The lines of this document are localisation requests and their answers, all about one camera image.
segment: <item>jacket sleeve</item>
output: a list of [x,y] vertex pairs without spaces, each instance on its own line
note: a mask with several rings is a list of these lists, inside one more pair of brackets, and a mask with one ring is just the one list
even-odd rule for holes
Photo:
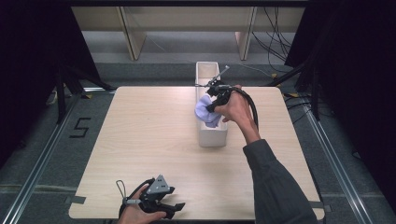
[[252,172],[256,223],[318,223],[300,186],[265,140],[244,147]]

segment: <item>black cable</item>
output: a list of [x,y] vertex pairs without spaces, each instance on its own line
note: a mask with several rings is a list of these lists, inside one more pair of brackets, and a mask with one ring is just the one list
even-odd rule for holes
[[291,105],[291,106],[288,106],[288,110],[290,110],[290,109],[292,109],[292,108],[294,108],[296,106],[299,106],[299,105],[311,105],[311,103],[300,103],[300,104],[297,104],[297,105]]
[[274,54],[278,59],[282,60],[283,62],[286,61],[286,58],[282,55],[280,55],[278,52],[274,51],[273,49],[270,49],[268,46],[266,46],[255,34],[252,32],[254,38],[257,40],[260,46],[264,48],[267,51],[270,51],[272,54]]
[[259,130],[259,116],[257,115],[257,109],[256,109],[256,106],[254,105],[253,99],[251,99],[251,97],[250,97],[245,91],[242,91],[242,90],[239,89],[239,88],[231,87],[231,90],[232,90],[232,91],[237,91],[237,92],[240,93],[243,97],[245,97],[245,99],[247,99],[247,103],[250,105],[251,112],[252,112],[252,114],[253,114],[254,123],[255,123],[256,126],[257,126],[257,130]]
[[308,109],[302,116],[300,116],[299,118],[297,118],[297,120],[295,120],[292,124],[295,124],[297,121],[299,121],[300,119],[302,119],[303,117],[306,116],[306,114],[311,111],[312,109]]
[[285,47],[285,45],[284,45],[284,43],[283,43],[283,41],[282,41],[282,38],[280,37],[280,32],[279,32],[279,25],[278,25],[278,23],[277,23],[277,18],[278,18],[278,16],[279,16],[279,7],[276,7],[276,9],[275,9],[275,28],[276,28],[276,35],[277,35],[277,38],[279,39],[279,42],[280,42],[280,47],[282,48],[282,51],[283,51],[283,53],[285,54],[285,55],[288,55],[289,54],[289,52],[288,52],[288,50],[286,49],[286,47]]
[[285,103],[286,103],[287,101],[291,100],[291,99],[310,98],[311,96],[297,96],[297,97],[294,97],[294,96],[286,96],[286,97],[289,97],[289,99],[285,100]]
[[289,48],[291,47],[291,43],[285,38],[285,36],[283,36],[282,35],[282,33],[279,33],[281,36],[282,36],[282,38],[286,41],[286,43],[288,43],[288,44],[285,44],[286,46],[288,46]]
[[[269,16],[269,14],[268,14],[268,12],[267,12],[267,10],[266,10],[266,8],[264,8],[264,12],[265,12],[265,15],[267,16],[269,22],[271,23],[271,26],[272,26],[273,30],[274,30],[273,35],[271,36],[271,41],[270,41],[270,45],[269,45],[269,49],[270,49],[270,48],[271,48],[271,45],[272,45],[272,42],[273,42],[273,40],[274,40],[274,35],[275,35],[275,33],[276,33],[276,28],[275,28],[275,26],[274,26],[274,24],[273,24],[273,22],[272,22],[272,20],[271,20],[271,17]],[[269,53],[269,51],[268,51],[268,53],[267,53],[267,58],[268,58],[268,63],[270,64],[270,66],[271,66],[275,71],[281,72],[281,73],[287,73],[287,71],[281,71],[281,70],[278,70],[278,69],[276,69],[276,68],[274,68],[274,67],[272,66],[271,60],[270,60],[270,53]]]
[[320,114],[320,115],[323,115],[323,116],[326,116],[326,117],[328,117],[328,118],[332,118],[332,119],[334,119],[334,118],[335,118],[335,115],[333,115],[333,114],[331,114],[331,115],[328,115],[328,114],[325,114],[325,113],[323,113],[323,112],[320,112],[320,111],[319,111],[319,114]]

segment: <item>white box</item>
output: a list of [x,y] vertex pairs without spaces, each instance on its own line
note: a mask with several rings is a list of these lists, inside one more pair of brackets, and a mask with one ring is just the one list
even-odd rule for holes
[[[196,75],[195,83],[200,85],[206,85],[207,82],[219,73],[219,65],[214,62],[197,62],[196,64]],[[208,88],[196,87],[196,102],[205,95]],[[219,126],[216,128],[206,127],[203,121],[197,121],[198,127],[198,142],[200,147],[225,147],[227,140],[227,123],[222,122],[222,118],[219,121]]]

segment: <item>hand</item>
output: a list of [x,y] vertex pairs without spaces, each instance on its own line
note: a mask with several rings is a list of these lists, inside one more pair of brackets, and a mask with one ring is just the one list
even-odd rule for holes
[[228,103],[226,105],[216,106],[215,112],[225,117],[223,122],[234,121],[245,136],[247,144],[261,139],[257,126],[251,116],[248,101],[239,92],[231,92]]
[[[132,199],[139,199],[140,194],[148,185],[140,188]],[[147,224],[155,220],[166,217],[165,212],[145,213],[138,204],[129,204],[125,207],[120,217],[120,224]]]

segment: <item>table surface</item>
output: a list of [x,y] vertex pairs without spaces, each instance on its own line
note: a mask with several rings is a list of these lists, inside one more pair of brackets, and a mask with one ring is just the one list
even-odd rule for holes
[[[319,202],[311,174],[277,88],[245,87],[259,114],[260,134],[309,201]],[[186,203],[174,219],[254,219],[251,171],[239,128],[229,122],[226,147],[199,147],[195,87],[120,87],[107,112],[76,196],[72,218],[118,218],[116,185],[129,195],[163,175],[176,190],[162,202]],[[314,209],[322,219],[322,209]]]

